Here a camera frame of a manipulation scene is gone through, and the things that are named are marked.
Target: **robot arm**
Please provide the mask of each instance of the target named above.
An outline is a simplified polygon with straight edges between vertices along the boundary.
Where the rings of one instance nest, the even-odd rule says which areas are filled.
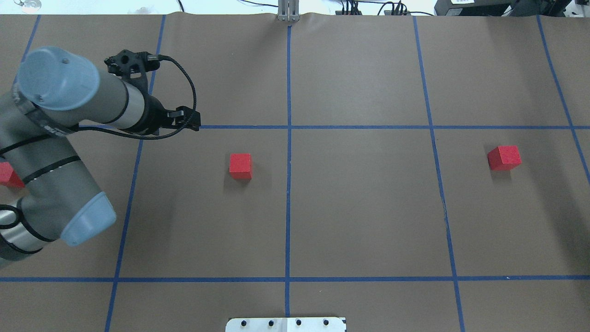
[[[30,52],[18,83],[0,97],[0,157],[9,161],[29,195],[0,205],[0,268],[39,252],[62,238],[75,246],[111,226],[113,207],[66,136],[84,130],[137,139],[161,139],[189,128],[200,114],[180,106],[166,110],[148,93],[146,73],[173,59],[123,50],[105,59],[109,73],[57,47]],[[91,120],[120,129],[79,127]],[[160,128],[175,129],[163,136]]]

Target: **red cube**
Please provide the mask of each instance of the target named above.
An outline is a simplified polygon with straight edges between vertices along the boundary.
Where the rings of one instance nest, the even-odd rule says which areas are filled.
[[[492,171],[509,171],[522,164],[516,145],[504,145],[491,150],[487,160]]]
[[[24,188],[21,178],[18,177],[10,163],[0,162],[0,185],[12,188]]]
[[[250,154],[230,155],[230,175],[236,180],[252,178],[252,158]]]

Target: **red object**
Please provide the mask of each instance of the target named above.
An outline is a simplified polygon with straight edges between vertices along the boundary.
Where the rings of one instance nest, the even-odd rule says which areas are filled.
[[[5,185],[12,188],[24,188],[21,178],[18,177],[17,172],[14,171],[10,163],[0,162],[0,185]]]
[[[230,155],[230,175],[236,180],[252,178],[252,157],[250,154]]]
[[[509,171],[522,164],[516,145],[505,145],[491,150],[487,154],[487,161],[492,171]]]

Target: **blue tape line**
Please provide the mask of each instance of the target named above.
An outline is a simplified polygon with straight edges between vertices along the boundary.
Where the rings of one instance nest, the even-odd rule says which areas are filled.
[[[162,15],[162,22],[160,23],[160,34],[158,36],[158,46],[156,47],[156,55],[160,54],[160,47],[162,46],[162,36],[164,35],[164,25],[166,24],[166,15]],[[149,94],[153,92],[153,84],[156,81],[156,70],[152,71],[152,77],[149,82]]]
[[[451,273],[453,274],[453,285],[455,288],[455,301],[457,303],[457,314],[459,318],[459,327],[461,332],[465,332],[465,322],[463,319],[463,307],[461,305],[461,294],[459,292],[459,282],[457,281],[457,268],[455,266],[455,254],[453,251],[453,241],[451,239],[451,226],[448,222],[448,213],[447,213],[447,202],[444,197],[444,188],[443,188],[443,177],[441,176],[440,170],[440,163],[438,160],[438,150],[436,144],[436,138],[434,136],[434,125],[432,122],[432,113],[430,109],[430,99],[428,97],[428,89],[426,87],[426,75],[424,71],[424,61],[422,59],[422,50],[420,47],[420,37],[418,33],[418,23],[416,21],[416,17],[412,17],[414,21],[414,34],[416,36],[416,48],[418,50],[418,62],[420,64],[420,75],[422,76],[422,88],[424,89],[424,101],[426,103],[426,114],[428,116],[428,125],[430,126],[430,140],[432,141],[432,152],[434,154],[434,165],[437,170],[437,178],[438,178],[438,191],[441,196],[442,201],[442,208],[444,210],[444,222],[447,228],[447,246],[448,246],[448,255],[449,260],[451,262]]]
[[[525,130],[570,130],[571,126],[504,126],[504,125],[433,125],[434,129],[525,129]],[[590,129],[590,126],[574,126],[575,129]],[[203,125],[201,129],[289,129],[288,125]],[[430,129],[429,125],[292,125],[291,129]]]
[[[119,282],[284,282],[280,277],[235,277],[235,278],[119,278]]]
[[[33,25],[33,30],[31,31],[31,35],[29,36],[29,42],[27,42],[27,47],[25,47],[25,52],[22,54],[21,63],[23,63],[31,49],[31,45],[33,44],[33,39],[35,38],[35,33],[37,32],[37,28],[39,27],[39,22],[41,21],[41,15],[37,15],[37,19],[35,20],[35,24]],[[17,77],[14,76],[14,80],[12,81],[12,85],[17,82]]]
[[[113,278],[72,278],[53,276],[0,277],[0,282],[113,282]]]
[[[125,249],[125,241],[127,238],[127,229],[129,227],[129,217],[131,216],[131,207],[133,203],[133,196],[135,194],[135,183],[137,181],[137,172],[139,170],[139,162],[142,156],[143,141],[139,141],[137,146],[137,154],[135,157],[135,167],[133,168],[133,178],[131,180],[131,189],[129,190],[129,200],[127,201],[127,210],[125,212],[125,221],[123,223],[123,232],[121,234],[121,242],[119,244],[119,254],[117,255],[117,266],[114,272],[113,288],[111,289],[111,297],[109,301],[109,311],[107,313],[107,320],[104,325],[105,332],[110,330],[111,319],[113,318],[114,301],[117,295],[117,287],[119,285],[119,274],[121,272],[121,263],[123,262],[123,251]]]
[[[287,207],[285,226],[285,317],[291,316],[291,25],[287,27]]]
[[[590,275],[484,275],[459,276],[459,281],[590,280]]]
[[[542,281],[542,280],[589,280],[590,275],[482,275],[482,276],[458,276],[458,281]],[[292,276],[290,282],[435,282],[453,281],[452,276]],[[5,276],[0,277],[0,282],[113,282],[114,278],[85,278],[85,277],[45,277],[45,276]],[[118,283],[127,282],[193,282],[193,283],[230,283],[230,282],[284,282],[282,276],[262,277],[138,277],[119,278]]]
[[[570,129],[569,126],[466,126],[466,125],[434,125],[434,129]]]
[[[578,155],[580,156],[580,160],[582,161],[582,166],[584,168],[584,172],[586,173],[586,180],[590,184],[590,171],[588,171],[588,165],[586,164],[586,158],[584,158],[584,153],[582,152],[582,147],[580,146],[580,141],[578,140],[578,135],[576,134],[576,130],[573,126],[572,117],[569,114],[568,105],[566,104],[565,97],[563,96],[561,84],[559,84],[557,74],[555,73],[555,68],[553,67],[553,61],[551,61],[551,55],[549,54],[549,47],[547,46],[547,40],[545,39],[545,33],[543,32],[543,24],[541,24],[541,16],[539,16],[539,15],[537,15],[537,24],[539,25],[539,32],[541,33],[541,40],[543,41],[543,48],[545,49],[545,55],[547,56],[547,62],[549,63],[549,69],[551,69],[551,75],[553,75],[553,81],[555,82],[555,86],[557,87],[557,91],[559,93],[559,98],[561,99],[561,105],[563,106],[563,111],[565,112],[565,116],[568,119],[569,127],[572,131],[573,141],[576,143],[576,149],[578,149]]]
[[[288,129],[289,126],[283,125],[263,125],[263,126],[255,126],[255,125],[203,125],[200,127],[201,129]]]
[[[291,126],[293,129],[428,129],[425,125],[309,125]]]
[[[158,46],[156,47],[156,54],[160,53],[160,47],[162,46],[162,36],[164,35],[164,26],[166,23],[166,15],[162,15],[162,21],[160,23],[160,33],[158,35]],[[156,72],[152,72],[150,79],[149,93],[152,94],[153,84],[156,80]],[[121,242],[119,245],[119,254],[117,256],[117,266],[115,268],[113,288],[111,290],[111,299],[109,301],[109,311],[107,313],[107,319],[104,324],[104,332],[109,332],[111,319],[113,318],[114,301],[117,297],[117,287],[119,285],[119,274],[121,273],[121,264],[123,262],[123,251],[125,249],[125,241],[127,238],[127,228],[129,227],[129,218],[131,217],[131,207],[133,203],[133,196],[135,194],[135,184],[137,182],[137,173],[139,172],[139,163],[142,157],[143,140],[139,141],[137,146],[137,155],[135,157],[135,166],[133,167],[133,178],[131,180],[131,188],[129,190],[129,200],[127,202],[127,210],[125,212],[125,221],[123,223],[123,232],[121,234]]]
[[[291,277],[292,282],[411,282],[453,281],[451,276],[300,276]]]

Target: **cable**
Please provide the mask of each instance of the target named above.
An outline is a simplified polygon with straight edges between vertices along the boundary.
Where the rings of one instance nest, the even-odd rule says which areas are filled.
[[[270,5],[270,4],[259,4],[258,2],[252,2],[252,1],[248,1],[248,0],[238,0],[240,2],[248,2],[249,4],[253,4],[253,5],[258,5],[258,6],[269,6],[269,7],[275,7],[278,8],[277,5]]]
[[[125,137],[125,138],[132,138],[132,139],[143,139],[145,141],[155,141],[158,139],[165,139],[168,137],[172,137],[176,134],[178,134],[181,130],[185,129],[188,124],[191,122],[191,120],[193,119],[193,117],[196,114],[196,90],[195,90],[195,85],[193,84],[191,78],[188,76],[188,74],[186,73],[186,70],[184,70],[184,68],[182,68],[182,66],[173,58],[169,57],[169,56],[162,56],[162,55],[158,55],[158,60],[160,61],[170,61],[171,63],[175,64],[176,67],[178,67],[178,69],[182,72],[182,74],[186,77],[188,83],[191,85],[191,90],[192,90],[192,114],[191,116],[189,116],[189,118],[182,124],[182,126],[180,128],[178,128],[177,130],[166,134],[166,135],[161,135],[161,136],[140,136],[140,135],[132,135],[132,134],[125,134],[122,132],[116,132],[116,131],[112,131],[109,129],[105,129],[105,128],[101,128],[101,127],[80,127],[77,128],[76,131],[100,131],[100,132],[104,132],[106,134],[111,134],[111,135],[115,135],[115,136],[120,136],[120,137]]]
[[[436,15],[430,14],[429,12],[414,12],[414,11],[412,11],[412,12],[403,12],[400,15],[405,15],[405,14],[426,14],[426,15],[430,15],[430,16],[436,16]]]
[[[0,224],[0,229],[11,229],[14,226],[18,225],[18,223],[21,222],[22,218],[24,218],[22,211],[12,205],[0,204],[0,211],[11,211],[15,215],[15,220],[12,223],[4,225]]]
[[[14,143],[6,148],[0,149],[0,157],[4,158],[4,154],[6,152],[12,151],[16,148],[20,148],[23,145],[27,145],[30,143],[34,143],[34,142],[38,142],[38,141],[42,141],[44,139],[48,139],[48,138],[52,138],[53,136],[45,134],[45,135],[40,135],[40,136],[35,136],[35,137],[31,137],[28,139],[25,139],[24,141],[20,141],[18,143]]]
[[[358,0],[357,2],[363,2],[364,4],[383,4],[383,3],[387,3],[387,2],[378,2],[378,1],[364,1],[364,0]]]
[[[383,5],[381,6],[381,8],[379,8],[379,11],[377,12],[377,16],[379,16],[379,14],[381,14],[381,11],[383,10],[383,8],[384,8],[386,5],[391,5],[391,11],[392,11],[392,12],[394,11],[394,6],[395,6],[395,4],[394,4],[393,2],[391,2],[391,1],[384,2],[384,3],[383,3]]]

